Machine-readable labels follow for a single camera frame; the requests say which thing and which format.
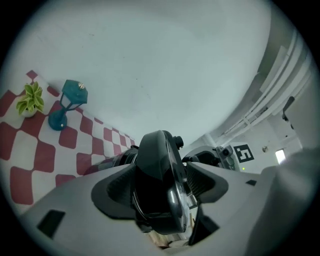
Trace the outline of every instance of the blue lantern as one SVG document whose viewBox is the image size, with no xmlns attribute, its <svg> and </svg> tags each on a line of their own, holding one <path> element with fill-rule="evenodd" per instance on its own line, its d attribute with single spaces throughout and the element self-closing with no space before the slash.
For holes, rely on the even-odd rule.
<svg viewBox="0 0 320 256">
<path fill-rule="evenodd" d="M 60 105 L 62 109 L 49 115 L 49 125 L 53 130 L 61 131 L 67 126 L 66 112 L 75 110 L 88 100 L 88 91 L 84 84 L 74 80 L 66 80 L 62 88 Z"/>
</svg>

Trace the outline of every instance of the white pot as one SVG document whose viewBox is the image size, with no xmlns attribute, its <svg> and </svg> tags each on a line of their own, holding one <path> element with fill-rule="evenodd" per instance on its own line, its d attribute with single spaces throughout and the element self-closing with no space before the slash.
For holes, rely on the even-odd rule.
<svg viewBox="0 0 320 256">
<path fill-rule="evenodd" d="M 29 112 L 28 110 L 25 110 L 22 112 L 21 116 L 25 117 L 25 118 L 31 118 L 33 117 L 37 112 L 37 109 L 34 108 L 34 110 L 32 112 Z"/>
</svg>

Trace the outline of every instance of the potted plant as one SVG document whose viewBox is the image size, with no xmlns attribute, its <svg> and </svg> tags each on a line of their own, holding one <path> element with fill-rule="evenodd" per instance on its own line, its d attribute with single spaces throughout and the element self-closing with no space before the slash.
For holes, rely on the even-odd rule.
<svg viewBox="0 0 320 256">
<path fill-rule="evenodd" d="M 33 117 L 37 110 L 43 111 L 44 100 L 41 98 L 42 88 L 38 82 L 34 82 L 33 85 L 26 84 L 24 86 L 25 95 L 21 96 L 16 104 L 16 109 L 19 115 L 26 118 Z"/>
</svg>

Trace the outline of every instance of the green plant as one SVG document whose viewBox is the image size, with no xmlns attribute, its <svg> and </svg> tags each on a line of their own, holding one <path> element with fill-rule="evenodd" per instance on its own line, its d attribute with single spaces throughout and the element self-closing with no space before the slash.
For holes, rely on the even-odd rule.
<svg viewBox="0 0 320 256">
<path fill-rule="evenodd" d="M 35 108 L 41 112 L 44 110 L 44 100 L 41 98 L 42 88 L 39 86 L 38 82 L 34 82 L 33 85 L 26 84 L 24 86 L 25 95 L 17 102 L 16 109 L 19 111 L 19 115 L 23 111 L 27 110 L 30 113 L 34 111 Z"/>
</svg>

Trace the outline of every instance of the red and white checkered tablecloth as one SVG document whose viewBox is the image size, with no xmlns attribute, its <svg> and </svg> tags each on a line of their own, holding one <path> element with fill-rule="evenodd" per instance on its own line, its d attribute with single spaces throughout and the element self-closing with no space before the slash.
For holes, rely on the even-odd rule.
<svg viewBox="0 0 320 256">
<path fill-rule="evenodd" d="M 21 91 L 25 83 L 35 81 L 43 89 L 43 113 L 38 111 L 31 118 L 19 116 L 16 104 L 21 94 L 10 90 L 0 99 L 2 188 L 18 214 L 56 186 L 97 172 L 99 163 L 135 144 L 127 134 L 79 107 L 67 112 L 64 130 L 52 130 L 48 115 L 61 108 L 60 94 L 33 70 L 26 74 Z"/>
</svg>

